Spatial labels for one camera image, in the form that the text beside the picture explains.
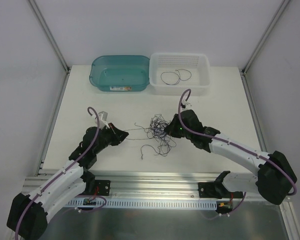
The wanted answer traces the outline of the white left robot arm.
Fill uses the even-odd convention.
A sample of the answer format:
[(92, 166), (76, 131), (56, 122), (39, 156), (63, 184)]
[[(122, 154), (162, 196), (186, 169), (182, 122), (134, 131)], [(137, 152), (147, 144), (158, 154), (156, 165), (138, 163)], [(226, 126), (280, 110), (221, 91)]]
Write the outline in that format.
[(38, 240), (70, 200), (82, 193), (92, 195), (96, 180), (89, 169), (96, 163), (97, 155), (109, 146), (118, 146), (128, 135), (112, 123), (103, 128), (89, 127), (60, 170), (38, 188), (13, 198), (6, 225), (14, 231), (14, 238)]

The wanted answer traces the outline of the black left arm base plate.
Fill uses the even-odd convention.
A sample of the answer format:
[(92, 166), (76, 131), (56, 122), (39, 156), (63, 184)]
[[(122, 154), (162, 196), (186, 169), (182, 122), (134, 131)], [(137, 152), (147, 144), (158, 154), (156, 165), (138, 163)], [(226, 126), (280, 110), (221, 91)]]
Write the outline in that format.
[(88, 195), (109, 196), (111, 190), (110, 180), (94, 179), (86, 185), (86, 193)]

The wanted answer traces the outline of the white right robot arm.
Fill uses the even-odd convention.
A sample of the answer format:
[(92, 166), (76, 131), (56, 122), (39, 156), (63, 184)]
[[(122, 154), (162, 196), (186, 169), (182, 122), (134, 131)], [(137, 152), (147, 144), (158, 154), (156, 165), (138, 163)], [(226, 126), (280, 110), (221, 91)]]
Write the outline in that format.
[(280, 205), (297, 192), (297, 176), (283, 153), (258, 151), (236, 142), (219, 130), (204, 126), (193, 110), (176, 113), (164, 132), (173, 138), (186, 138), (196, 148), (225, 157), (248, 170), (223, 171), (211, 190), (215, 198), (224, 198), (231, 192), (250, 192)]

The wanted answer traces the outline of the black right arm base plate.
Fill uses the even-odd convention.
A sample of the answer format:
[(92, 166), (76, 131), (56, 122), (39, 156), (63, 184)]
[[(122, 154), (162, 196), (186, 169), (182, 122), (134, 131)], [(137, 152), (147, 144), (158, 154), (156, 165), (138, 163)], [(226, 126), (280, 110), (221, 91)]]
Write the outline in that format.
[(198, 182), (197, 186), (198, 186), (198, 194), (200, 198), (241, 199), (243, 197), (243, 192), (240, 191), (230, 192), (223, 186), (222, 183)]

